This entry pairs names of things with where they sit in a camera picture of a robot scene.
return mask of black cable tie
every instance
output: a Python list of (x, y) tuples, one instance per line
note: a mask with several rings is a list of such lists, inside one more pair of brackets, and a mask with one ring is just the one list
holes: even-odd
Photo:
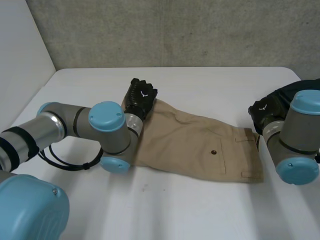
[(10, 172), (18, 168), (20, 164), (20, 158), (16, 149), (11, 145), (11, 143), (0, 137), (0, 148), (2, 148), (9, 157), (11, 162)]
[(90, 169), (90, 164), (88, 162), (84, 163), (82, 166), (84, 170)]
[(26, 160), (26, 162), (29, 161), (30, 159), (32, 159), (34, 156), (36, 156), (39, 153), (40, 149), (37, 146), (35, 139), (30, 135), (30, 133), (28, 133), (23, 128), (21, 128), (19, 126), (14, 126), (14, 127), (11, 127), (9, 129), (3, 131), (3, 133), (5, 133), (5, 132), (17, 134), (18, 136), (20, 136), (24, 140), (25, 144), (27, 145), (27, 147), (29, 149), (28, 159)]

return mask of gray concrete wall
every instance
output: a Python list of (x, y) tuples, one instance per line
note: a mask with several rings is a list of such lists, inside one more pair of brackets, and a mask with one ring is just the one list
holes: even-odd
[(280, 66), (320, 77), (320, 0), (27, 0), (57, 70)]

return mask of black glove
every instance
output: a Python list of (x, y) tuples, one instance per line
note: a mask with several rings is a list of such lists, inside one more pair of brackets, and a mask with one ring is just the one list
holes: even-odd
[(269, 123), (285, 120), (288, 112), (279, 98), (274, 95), (268, 95), (260, 101), (254, 102), (248, 111), (253, 120), (255, 130), (260, 135), (262, 135), (264, 127)]
[(145, 120), (154, 105), (157, 94), (158, 90), (154, 89), (151, 83), (134, 78), (124, 97), (124, 112), (134, 114), (142, 121)]

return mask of black cable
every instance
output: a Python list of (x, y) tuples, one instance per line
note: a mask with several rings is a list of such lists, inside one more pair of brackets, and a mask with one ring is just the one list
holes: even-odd
[(60, 165), (52, 160), (50, 160), (49, 158), (47, 158), (46, 156), (46, 153), (45, 153), (45, 150), (41, 150), (39, 153), (38, 153), (38, 156), (46, 161), (48, 164), (50, 164), (51, 166), (54, 166), (58, 169), (62, 169), (62, 170), (66, 170), (66, 171), (81, 171), (81, 170), (88, 170), (90, 168), (92, 168), (93, 166), (97, 165), (99, 162), (100, 162), (100, 158), (102, 157), (102, 155), (104, 154), (104, 151), (102, 148), (100, 148), (100, 151), (99, 153), (97, 154), (97, 156), (91, 161), (91, 162), (87, 162), (87, 163), (84, 163), (82, 165), (75, 165), (75, 164), (70, 164), (70, 163), (67, 163), (65, 161), (62, 161), (60, 158), (57, 157), (57, 155), (54, 153), (51, 145), (49, 146), (49, 151), (50, 153), (52, 154), (52, 156), (57, 160), (59, 161), (60, 163), (62, 164), (65, 164), (66, 166), (64, 165)]

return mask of silver metal arm segment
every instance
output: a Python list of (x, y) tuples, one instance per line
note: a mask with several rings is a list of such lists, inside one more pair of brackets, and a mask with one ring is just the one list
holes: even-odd
[(157, 94), (152, 84), (134, 78), (124, 97), (125, 111), (112, 101), (92, 108), (45, 103), (35, 119), (0, 134), (0, 173), (15, 170), (67, 136), (98, 141), (103, 150), (101, 166), (112, 173), (125, 173), (132, 164), (143, 121)]
[(315, 156), (320, 147), (320, 91), (297, 92), (285, 121), (273, 121), (263, 129), (263, 138), (280, 178), (303, 185), (319, 175)]
[[(102, 166), (111, 172), (125, 172), (132, 163), (143, 121), (134, 114), (124, 113), (115, 102), (107, 101), (93, 108), (51, 102), (44, 104), (37, 117), (19, 126), (35, 141), (41, 151), (67, 136), (98, 141), (104, 151)], [(27, 161), (30, 151), (24, 136), (10, 129), (0, 134), (17, 153), (0, 147), (0, 166), (11, 172)]]

